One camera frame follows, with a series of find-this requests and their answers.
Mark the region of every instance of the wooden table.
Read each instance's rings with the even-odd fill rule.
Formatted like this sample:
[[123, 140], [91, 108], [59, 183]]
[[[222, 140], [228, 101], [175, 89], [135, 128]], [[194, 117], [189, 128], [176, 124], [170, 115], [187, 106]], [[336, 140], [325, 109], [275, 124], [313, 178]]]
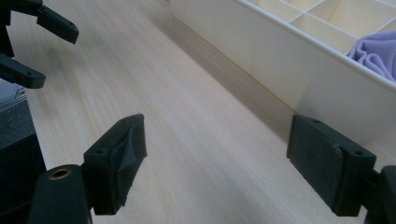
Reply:
[[[177, 21], [165, 0], [48, 0], [71, 45], [14, 13], [17, 59], [47, 76], [27, 91], [48, 169], [116, 121], [146, 117], [148, 157], [127, 204], [94, 223], [362, 223], [336, 217], [286, 158], [293, 112]], [[396, 163], [396, 133], [366, 146]]]

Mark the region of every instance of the purple cloth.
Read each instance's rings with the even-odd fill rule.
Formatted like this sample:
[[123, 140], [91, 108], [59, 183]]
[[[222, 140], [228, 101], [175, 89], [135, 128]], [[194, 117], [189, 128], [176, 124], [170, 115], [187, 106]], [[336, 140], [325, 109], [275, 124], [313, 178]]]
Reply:
[[396, 31], [362, 37], [347, 56], [396, 82]]

